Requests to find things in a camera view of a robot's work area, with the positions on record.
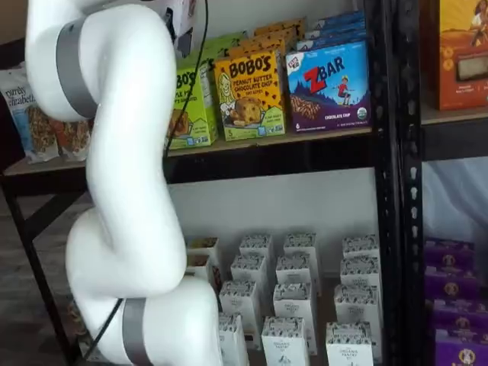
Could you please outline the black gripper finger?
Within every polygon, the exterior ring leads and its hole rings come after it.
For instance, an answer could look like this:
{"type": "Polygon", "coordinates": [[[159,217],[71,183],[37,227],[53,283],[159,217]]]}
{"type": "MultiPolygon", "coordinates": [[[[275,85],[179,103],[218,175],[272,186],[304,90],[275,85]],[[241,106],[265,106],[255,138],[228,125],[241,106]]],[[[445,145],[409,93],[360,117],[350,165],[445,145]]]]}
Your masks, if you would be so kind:
{"type": "Polygon", "coordinates": [[[193,30],[189,29],[178,38],[177,51],[180,57],[187,57],[191,53],[193,30]]]}

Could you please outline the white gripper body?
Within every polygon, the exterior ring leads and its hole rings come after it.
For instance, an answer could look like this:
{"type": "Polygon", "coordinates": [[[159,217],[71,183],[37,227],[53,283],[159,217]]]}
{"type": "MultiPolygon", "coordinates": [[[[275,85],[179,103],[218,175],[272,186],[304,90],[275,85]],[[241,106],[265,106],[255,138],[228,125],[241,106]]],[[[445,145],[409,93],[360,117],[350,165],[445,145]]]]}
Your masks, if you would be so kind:
{"type": "Polygon", "coordinates": [[[180,37],[192,29],[196,0],[164,1],[164,21],[173,37],[180,37]]]}

